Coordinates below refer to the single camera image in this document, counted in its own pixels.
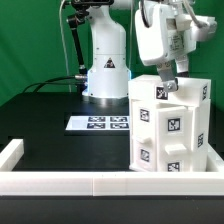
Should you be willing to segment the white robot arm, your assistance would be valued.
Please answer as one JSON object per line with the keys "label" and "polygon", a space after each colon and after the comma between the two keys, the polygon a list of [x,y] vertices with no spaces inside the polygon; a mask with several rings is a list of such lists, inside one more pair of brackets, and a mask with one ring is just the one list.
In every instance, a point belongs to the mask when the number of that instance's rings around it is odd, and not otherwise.
{"label": "white robot arm", "polygon": [[[126,65],[126,31],[107,6],[92,6],[87,19],[93,41],[93,64],[87,72],[85,98],[123,101],[128,97],[131,71]],[[196,48],[190,38],[192,8],[189,0],[139,0],[131,21],[135,24],[142,63],[155,65],[167,92],[178,89],[170,62]]]}

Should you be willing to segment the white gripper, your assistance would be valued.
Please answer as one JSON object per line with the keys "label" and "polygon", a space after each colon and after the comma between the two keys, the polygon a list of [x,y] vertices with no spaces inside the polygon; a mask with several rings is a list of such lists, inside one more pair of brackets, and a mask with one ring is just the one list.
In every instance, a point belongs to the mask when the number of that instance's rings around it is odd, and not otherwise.
{"label": "white gripper", "polygon": [[184,21],[184,29],[178,29],[177,20],[184,14],[178,5],[140,1],[135,13],[135,29],[139,55],[145,66],[156,65],[166,92],[178,90],[178,81],[168,61],[175,59],[177,75],[189,76],[189,59],[186,54],[196,49],[190,36],[190,19]]}

